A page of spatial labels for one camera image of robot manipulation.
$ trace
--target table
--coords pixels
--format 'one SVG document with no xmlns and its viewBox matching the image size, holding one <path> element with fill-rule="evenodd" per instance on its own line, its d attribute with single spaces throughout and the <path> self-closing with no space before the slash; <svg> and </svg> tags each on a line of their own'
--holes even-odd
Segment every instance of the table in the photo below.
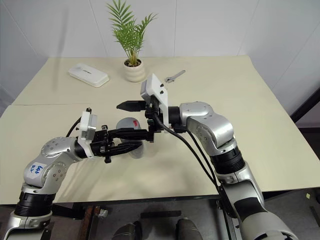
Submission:
<svg viewBox="0 0 320 240">
<path fill-rule="evenodd" d="M 0 118 L 0 204 L 18 200 L 23 170 L 43 144 L 65 136 L 87 107 L 98 126 L 114 129 L 124 117 L 147 127 L 143 112 L 125 112 L 116 105 L 140 100 L 140 84 L 127 82 L 124 58 L 49 58 Z M 203 101 L 233 124 L 244 159 L 262 191 L 319 187 L 320 162 L 248 56 L 143 58 L 160 80 L 181 70 L 165 84 L 169 104 Z M 91 87 L 67 74 L 85 63 L 109 74 L 110 81 Z M 91 202 L 217 194 L 191 152 L 175 137 L 158 133 L 146 143 L 145 155 L 128 154 L 73 164 L 55 202 Z"/>
</svg>

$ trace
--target beige table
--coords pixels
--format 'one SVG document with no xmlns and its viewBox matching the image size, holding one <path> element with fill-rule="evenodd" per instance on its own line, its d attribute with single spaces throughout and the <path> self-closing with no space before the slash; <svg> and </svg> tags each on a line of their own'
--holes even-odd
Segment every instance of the beige table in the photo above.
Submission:
<svg viewBox="0 0 320 240">
<path fill-rule="evenodd" d="M 140 100 L 140 84 L 119 74 L 122 61 L 50 58 L 7 108 L 0 118 L 0 204 L 17 202 L 24 167 L 46 141 L 64 136 L 85 108 L 98 115 L 98 126 L 114 129 L 121 118 L 135 117 L 147 127 L 143 112 L 116 109 L 125 100 Z M 106 71 L 110 82 L 94 88 L 68 76 L 67 70 L 79 62 Z M 226 116 L 262 191 L 320 186 L 319 159 L 247 56 L 145 58 L 144 62 L 161 80 L 186 70 L 176 82 L 165 85 L 170 104 L 204 101 Z M 73 164 L 55 201 L 217 194 L 190 151 L 173 136 L 156 134 L 155 143 L 146 143 L 144 149 L 141 159 L 126 154 L 113 157 L 110 164 L 103 159 Z"/>
</svg>

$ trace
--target green plant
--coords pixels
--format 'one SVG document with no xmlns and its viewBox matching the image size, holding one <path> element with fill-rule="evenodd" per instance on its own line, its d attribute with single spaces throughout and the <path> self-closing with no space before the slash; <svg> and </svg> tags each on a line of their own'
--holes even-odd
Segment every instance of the green plant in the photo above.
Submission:
<svg viewBox="0 0 320 240">
<path fill-rule="evenodd" d="M 118 3 L 115 0 L 112 1 L 113 6 L 107 3 L 107 7 L 112 15 L 109 19 L 113 22 L 113 34 L 117 39 L 116 42 L 121 44 L 128 57 L 126 64 L 129 67 L 136 67 L 140 64 L 138 55 L 143 47 L 146 27 L 156 18 L 156 14 L 151 13 L 141 23 L 136 24 L 133 11 L 130 11 L 131 5 L 126 5 L 126 1 L 124 3 L 121 3 L 121 0 L 118 0 Z"/>
</svg>

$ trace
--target potted plant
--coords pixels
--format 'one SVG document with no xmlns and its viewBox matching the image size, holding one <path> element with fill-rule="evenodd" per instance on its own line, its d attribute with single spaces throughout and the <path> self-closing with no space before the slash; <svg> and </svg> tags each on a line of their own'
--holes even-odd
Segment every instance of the potted plant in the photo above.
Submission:
<svg viewBox="0 0 320 240">
<path fill-rule="evenodd" d="M 113 5 L 107 3 L 109 19 L 112 21 L 113 35 L 116 42 L 120 43 L 128 59 L 124 61 L 124 73 L 128 81 L 140 82 L 145 79 L 144 63 L 139 59 L 139 52 L 143 47 L 144 35 L 147 25 L 156 18 L 156 14 L 151 13 L 146 16 L 141 23 L 136 24 L 135 16 L 131 11 L 131 5 L 126 1 L 113 1 Z"/>
</svg>

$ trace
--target white wall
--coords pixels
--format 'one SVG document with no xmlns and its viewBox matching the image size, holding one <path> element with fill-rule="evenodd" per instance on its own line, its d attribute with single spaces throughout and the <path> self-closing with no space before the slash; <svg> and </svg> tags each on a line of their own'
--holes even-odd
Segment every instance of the white wall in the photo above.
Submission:
<svg viewBox="0 0 320 240">
<path fill-rule="evenodd" d="M 142 56 L 247 54 L 289 114 L 320 87 L 319 0 L 127 2 L 138 20 L 158 13 Z M 105 0 L 0 0 L 0 87 L 14 99 L 47 57 L 124 56 L 105 6 Z"/>
</svg>

